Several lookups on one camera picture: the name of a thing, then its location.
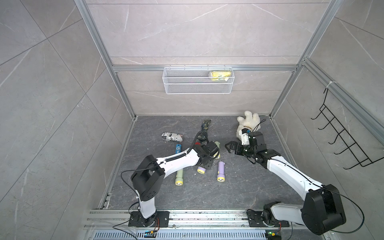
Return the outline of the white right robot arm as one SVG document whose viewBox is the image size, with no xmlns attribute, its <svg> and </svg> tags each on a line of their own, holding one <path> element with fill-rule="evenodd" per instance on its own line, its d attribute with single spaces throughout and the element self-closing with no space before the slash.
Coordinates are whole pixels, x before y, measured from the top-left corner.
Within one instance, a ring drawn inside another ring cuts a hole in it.
<svg viewBox="0 0 384 240">
<path fill-rule="evenodd" d="M 346 223 L 339 190 L 323 185 L 305 175 L 275 150 L 268 149 L 261 132 L 244 133 L 241 142 L 225 144 L 229 153 L 247 158 L 253 165 L 260 164 L 294 189 L 303 199 L 303 205 L 272 202 L 264 206 L 261 214 L 268 227 L 286 221 L 306 226 L 312 233 L 322 235 Z"/>
</svg>

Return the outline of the green flashlight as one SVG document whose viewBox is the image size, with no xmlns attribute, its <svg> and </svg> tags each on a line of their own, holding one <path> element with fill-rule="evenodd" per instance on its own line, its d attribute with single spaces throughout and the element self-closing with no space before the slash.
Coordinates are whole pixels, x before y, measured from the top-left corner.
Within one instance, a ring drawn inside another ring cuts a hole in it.
<svg viewBox="0 0 384 240">
<path fill-rule="evenodd" d="M 183 178 L 184 170 L 178 170 L 176 179 L 175 179 L 175 185 L 176 186 L 182 186 L 184 184 L 184 178 Z"/>
<path fill-rule="evenodd" d="M 221 157 L 220 155 L 220 142 L 216 141 L 215 144 L 217 145 L 218 151 L 214 155 L 214 159 L 219 159 Z"/>
</svg>

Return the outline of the blue flashlight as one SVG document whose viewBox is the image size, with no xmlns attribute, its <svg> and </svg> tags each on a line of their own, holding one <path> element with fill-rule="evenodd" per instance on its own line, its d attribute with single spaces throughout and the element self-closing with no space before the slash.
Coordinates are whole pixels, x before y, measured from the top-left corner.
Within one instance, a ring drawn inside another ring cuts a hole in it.
<svg viewBox="0 0 384 240">
<path fill-rule="evenodd" d="M 175 150 L 175 154 L 178 154 L 182 151 L 182 145 L 181 144 L 177 144 L 176 145 L 176 150 Z"/>
</svg>

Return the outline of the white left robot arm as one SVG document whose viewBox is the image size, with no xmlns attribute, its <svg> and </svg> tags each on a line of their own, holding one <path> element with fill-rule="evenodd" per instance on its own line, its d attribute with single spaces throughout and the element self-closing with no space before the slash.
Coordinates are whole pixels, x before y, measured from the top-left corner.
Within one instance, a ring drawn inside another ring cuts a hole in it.
<svg viewBox="0 0 384 240">
<path fill-rule="evenodd" d="M 209 169 L 219 156 L 220 148 L 208 135 L 200 131 L 196 134 L 192 145 L 186 150 L 162 158 L 148 155 L 140 165 L 132 170 L 131 189 L 138 202 L 138 221 L 141 226 L 149 227 L 153 223 L 160 224 L 155 205 L 155 196 L 159 193 L 165 178 L 187 167 L 199 166 Z"/>
</svg>

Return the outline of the purple flashlight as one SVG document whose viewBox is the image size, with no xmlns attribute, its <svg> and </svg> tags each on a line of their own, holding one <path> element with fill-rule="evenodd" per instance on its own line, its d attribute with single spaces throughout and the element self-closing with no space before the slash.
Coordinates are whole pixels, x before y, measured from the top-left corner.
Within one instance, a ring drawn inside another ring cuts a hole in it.
<svg viewBox="0 0 384 240">
<path fill-rule="evenodd" d="M 198 167 L 197 172 L 200 173 L 200 174 L 205 174 L 206 169 L 203 168 L 203 167 Z"/>
<path fill-rule="evenodd" d="M 226 177 L 225 177 L 225 163 L 223 161 L 219 161 L 218 162 L 217 181 L 222 183 L 225 180 L 226 180 Z"/>
</svg>

